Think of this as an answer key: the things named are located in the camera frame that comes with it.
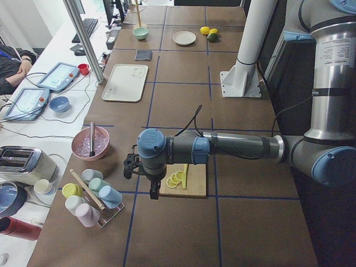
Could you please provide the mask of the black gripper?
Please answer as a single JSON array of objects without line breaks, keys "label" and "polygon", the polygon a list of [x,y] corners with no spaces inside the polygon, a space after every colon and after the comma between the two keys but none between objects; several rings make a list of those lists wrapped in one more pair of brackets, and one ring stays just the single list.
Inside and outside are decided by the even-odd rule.
[{"label": "black gripper", "polygon": [[146,177],[150,180],[150,198],[158,200],[161,180],[164,178],[164,172],[158,174],[150,174],[146,172]]}]

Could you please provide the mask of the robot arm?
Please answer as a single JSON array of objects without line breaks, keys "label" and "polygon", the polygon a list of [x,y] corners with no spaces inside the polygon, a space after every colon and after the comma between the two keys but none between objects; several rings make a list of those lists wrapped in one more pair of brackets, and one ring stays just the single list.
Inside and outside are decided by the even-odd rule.
[{"label": "robot arm", "polygon": [[181,130],[167,137],[154,128],[137,138],[135,168],[158,199],[168,164],[205,164],[211,154],[286,161],[326,186],[355,179],[354,135],[348,129],[355,89],[355,2],[288,1],[284,39],[316,41],[310,129],[303,136],[249,136]]}]

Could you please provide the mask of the person forearm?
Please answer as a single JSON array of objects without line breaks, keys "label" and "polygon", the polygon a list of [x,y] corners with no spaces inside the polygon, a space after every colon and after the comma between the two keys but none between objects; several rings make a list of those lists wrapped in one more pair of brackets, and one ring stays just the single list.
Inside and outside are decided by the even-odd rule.
[{"label": "person forearm", "polygon": [[1,95],[11,95],[24,80],[33,64],[36,55],[28,50],[1,44]]}]

